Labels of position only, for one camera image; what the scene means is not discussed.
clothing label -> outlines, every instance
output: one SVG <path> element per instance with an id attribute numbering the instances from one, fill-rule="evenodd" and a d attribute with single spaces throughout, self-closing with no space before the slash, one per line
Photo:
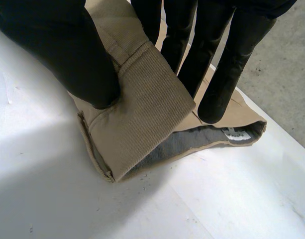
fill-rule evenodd
<path id="1" fill-rule="evenodd" d="M 229 140 L 242 141 L 248 140 L 251 136 L 245 131 L 235 131 L 234 128 L 226 128 L 222 130 Z"/>

gloved hand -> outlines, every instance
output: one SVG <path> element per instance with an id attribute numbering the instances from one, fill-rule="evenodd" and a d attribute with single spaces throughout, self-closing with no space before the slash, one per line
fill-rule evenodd
<path id="1" fill-rule="evenodd" d="M 114 104 L 118 77 L 85 0 L 0 0 L 0 30 L 42 62 L 76 97 Z"/>

gray floor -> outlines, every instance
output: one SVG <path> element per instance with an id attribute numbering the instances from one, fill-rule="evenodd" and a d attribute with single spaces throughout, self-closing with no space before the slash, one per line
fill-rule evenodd
<path id="1" fill-rule="evenodd" d="M 227 36 L 228 29 L 214 66 Z M 305 0 L 279 17 L 253 52 L 238 87 L 305 147 Z"/>

white table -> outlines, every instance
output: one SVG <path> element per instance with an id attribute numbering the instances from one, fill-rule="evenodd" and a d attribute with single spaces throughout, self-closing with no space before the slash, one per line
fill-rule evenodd
<path id="1" fill-rule="evenodd" d="M 109 184 L 66 91 L 0 34 L 0 239 L 305 239 L 305 149 L 243 96 L 255 145 Z"/>

gray lining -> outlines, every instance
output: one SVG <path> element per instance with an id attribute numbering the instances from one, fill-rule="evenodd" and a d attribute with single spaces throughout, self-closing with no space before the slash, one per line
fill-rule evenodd
<path id="1" fill-rule="evenodd" d="M 242 141 L 229 140 L 222 132 L 224 128 L 215 128 L 211 125 L 174 132 L 134 166 L 125 175 L 125 178 L 130 177 L 143 168 L 151 168 L 155 164 L 183 154 L 192 148 L 198 149 L 214 142 L 224 141 L 240 146 L 254 143 L 262 135 L 265 124 L 265 122 L 259 121 L 248 126 L 234 128 L 235 131 L 245 131 L 251 136 L 250 139 Z"/>

